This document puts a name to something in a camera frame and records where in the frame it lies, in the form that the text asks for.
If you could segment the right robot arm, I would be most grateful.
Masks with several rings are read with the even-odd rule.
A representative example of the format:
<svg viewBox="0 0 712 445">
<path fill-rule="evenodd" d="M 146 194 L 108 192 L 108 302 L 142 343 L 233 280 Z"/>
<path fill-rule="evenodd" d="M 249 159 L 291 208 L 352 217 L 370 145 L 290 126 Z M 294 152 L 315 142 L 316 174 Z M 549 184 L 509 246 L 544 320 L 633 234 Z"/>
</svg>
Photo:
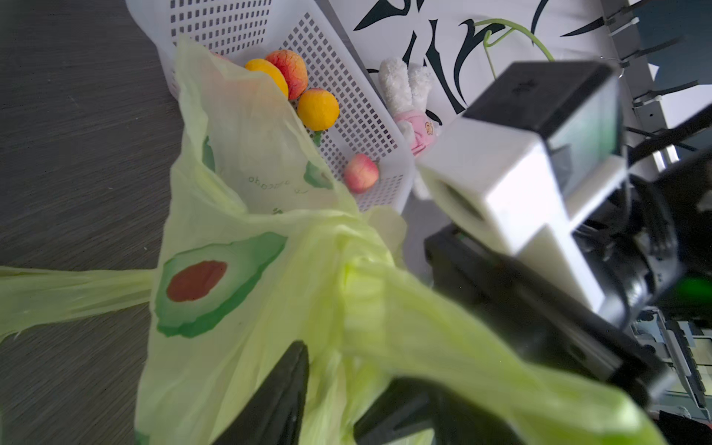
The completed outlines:
<svg viewBox="0 0 712 445">
<path fill-rule="evenodd" d="M 617 109 L 472 106 L 422 163 L 452 224 L 425 242 L 435 287 L 526 358 L 648 407 L 670 368 L 632 337 L 689 272 L 711 270 L 700 152 L 648 182 L 616 154 Z"/>
</svg>

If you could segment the green avocado plastic bag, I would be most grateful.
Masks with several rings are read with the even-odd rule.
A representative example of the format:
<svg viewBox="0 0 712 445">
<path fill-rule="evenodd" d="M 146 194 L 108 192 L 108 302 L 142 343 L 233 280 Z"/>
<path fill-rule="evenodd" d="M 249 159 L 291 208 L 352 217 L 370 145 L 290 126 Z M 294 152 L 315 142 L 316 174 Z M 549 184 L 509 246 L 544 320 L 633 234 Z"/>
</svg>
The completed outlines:
<svg viewBox="0 0 712 445">
<path fill-rule="evenodd" d="M 303 444 L 352 444 L 396 376 L 441 384 L 528 444 L 661 444 L 627 394 L 522 361 L 401 267 L 406 225 L 361 212 L 287 98 L 188 37 L 175 52 L 185 129 L 159 265 L 1 271 L 1 334 L 148 303 L 139 444 L 209 444 L 287 348 L 306 344 Z"/>
</svg>

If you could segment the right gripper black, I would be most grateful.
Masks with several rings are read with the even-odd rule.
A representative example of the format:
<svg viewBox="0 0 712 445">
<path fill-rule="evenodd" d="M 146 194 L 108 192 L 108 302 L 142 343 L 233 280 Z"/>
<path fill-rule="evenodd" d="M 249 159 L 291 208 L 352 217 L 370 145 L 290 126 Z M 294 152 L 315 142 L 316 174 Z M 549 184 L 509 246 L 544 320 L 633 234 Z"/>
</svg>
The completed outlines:
<svg viewBox="0 0 712 445">
<path fill-rule="evenodd" d="M 624 291 L 607 293 L 597 314 L 453 224 L 428 237 L 424 248 L 435 289 L 523 359 L 615 386 L 641 406 L 671 386 L 669 366 L 632 337 L 630 323 L 641 309 Z"/>
</svg>

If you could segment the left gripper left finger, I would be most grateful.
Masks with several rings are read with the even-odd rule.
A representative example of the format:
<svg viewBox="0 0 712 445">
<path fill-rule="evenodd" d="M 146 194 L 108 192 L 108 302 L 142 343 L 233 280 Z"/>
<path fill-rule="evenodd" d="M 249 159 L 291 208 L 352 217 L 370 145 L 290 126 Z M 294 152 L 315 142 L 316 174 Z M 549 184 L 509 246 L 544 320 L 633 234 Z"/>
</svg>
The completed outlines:
<svg viewBox="0 0 712 445">
<path fill-rule="evenodd" d="M 304 342 L 293 342 L 214 445 L 292 445 L 300 440 L 309 380 Z"/>
</svg>

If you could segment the white plastic basket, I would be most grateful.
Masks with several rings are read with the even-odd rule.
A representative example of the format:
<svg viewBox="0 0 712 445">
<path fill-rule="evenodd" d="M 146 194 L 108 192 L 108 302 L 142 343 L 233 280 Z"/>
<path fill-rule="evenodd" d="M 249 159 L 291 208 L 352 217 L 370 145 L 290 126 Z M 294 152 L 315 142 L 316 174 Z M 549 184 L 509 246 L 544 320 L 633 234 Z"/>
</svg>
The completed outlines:
<svg viewBox="0 0 712 445">
<path fill-rule="evenodd" d="M 355 199 L 361 211 L 389 206 L 402 212 L 415 179 L 415 162 L 376 89 L 314 1 L 127 0 L 126 7 L 157 48 L 174 98 L 174 48 L 184 34 L 209 51 L 243 65 L 289 49 L 306 63 L 309 87 L 332 93 L 339 119 L 322 137 L 320 152 L 335 176 L 363 153 L 380 168 L 376 185 Z"/>
</svg>

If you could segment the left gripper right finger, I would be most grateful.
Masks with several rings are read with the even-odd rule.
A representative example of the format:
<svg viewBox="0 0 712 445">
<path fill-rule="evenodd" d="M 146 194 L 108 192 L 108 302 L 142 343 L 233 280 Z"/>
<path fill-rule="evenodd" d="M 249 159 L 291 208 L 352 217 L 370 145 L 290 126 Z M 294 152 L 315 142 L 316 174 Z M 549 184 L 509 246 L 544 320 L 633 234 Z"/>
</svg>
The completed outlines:
<svg viewBox="0 0 712 445">
<path fill-rule="evenodd" d="M 353 427 L 357 444 L 389 444 L 430 430 L 438 438 L 437 409 L 442 389 L 423 380 L 395 378 Z"/>
</svg>

